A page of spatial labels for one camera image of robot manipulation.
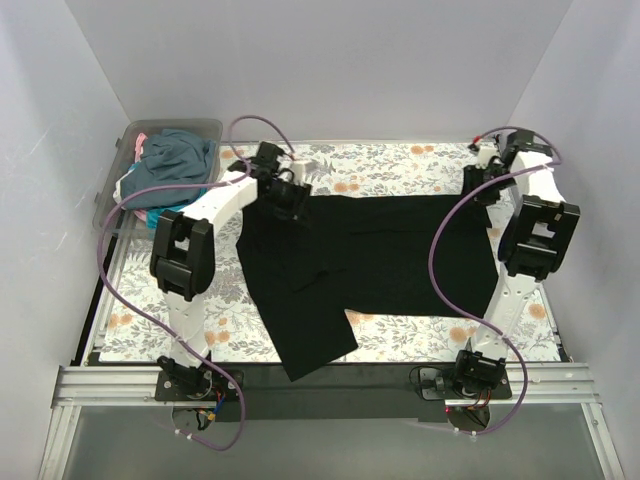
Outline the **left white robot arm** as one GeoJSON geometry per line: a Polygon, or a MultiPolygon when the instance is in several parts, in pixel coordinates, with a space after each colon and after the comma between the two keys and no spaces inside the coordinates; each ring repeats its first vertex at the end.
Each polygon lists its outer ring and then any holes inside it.
{"type": "Polygon", "coordinates": [[[163,212],[156,226],[150,272],[168,306],[168,326],[175,333],[170,353],[158,358],[171,386],[200,400],[213,389],[213,374],[204,361],[210,348],[205,339],[203,294],[216,269],[215,236],[236,213],[256,201],[278,220],[299,221],[311,193],[305,182],[306,161],[280,159],[287,153],[262,142],[247,161],[234,162],[194,203],[163,212]]]}

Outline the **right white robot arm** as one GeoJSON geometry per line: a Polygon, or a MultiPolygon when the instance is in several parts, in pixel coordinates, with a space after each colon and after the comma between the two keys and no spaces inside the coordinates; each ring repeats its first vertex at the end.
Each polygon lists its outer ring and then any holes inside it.
{"type": "Polygon", "coordinates": [[[477,329],[456,358],[452,383],[464,397],[489,395],[507,382],[506,339],[539,285],[561,266],[581,212],[561,195],[554,168],[559,157],[535,132],[514,128],[475,137],[476,162],[464,169],[464,194],[473,204],[495,204],[514,191],[514,212],[500,239],[498,280],[477,329]]]}

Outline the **black t-shirt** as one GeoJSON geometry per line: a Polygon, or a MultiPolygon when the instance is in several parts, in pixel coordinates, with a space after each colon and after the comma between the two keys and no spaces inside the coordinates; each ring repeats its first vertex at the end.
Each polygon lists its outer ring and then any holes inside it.
{"type": "Polygon", "coordinates": [[[348,311],[483,316],[497,282],[489,216],[455,195],[314,196],[301,222],[255,202],[236,244],[290,380],[357,348],[348,311]]]}

